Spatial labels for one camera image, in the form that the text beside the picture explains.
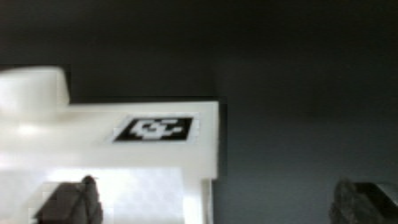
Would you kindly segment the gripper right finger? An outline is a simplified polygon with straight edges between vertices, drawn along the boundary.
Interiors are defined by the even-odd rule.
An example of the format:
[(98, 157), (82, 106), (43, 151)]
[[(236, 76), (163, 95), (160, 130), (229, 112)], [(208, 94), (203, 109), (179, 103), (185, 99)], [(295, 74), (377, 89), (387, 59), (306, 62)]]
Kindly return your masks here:
[(398, 224), (398, 185), (341, 179), (329, 219), (331, 224)]

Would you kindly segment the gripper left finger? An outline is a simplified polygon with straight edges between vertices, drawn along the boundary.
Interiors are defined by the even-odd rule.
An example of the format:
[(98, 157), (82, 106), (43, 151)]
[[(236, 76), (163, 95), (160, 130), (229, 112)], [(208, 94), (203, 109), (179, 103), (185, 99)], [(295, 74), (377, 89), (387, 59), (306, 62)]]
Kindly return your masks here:
[(34, 215), (37, 224), (103, 224), (98, 185), (91, 175), (62, 182)]

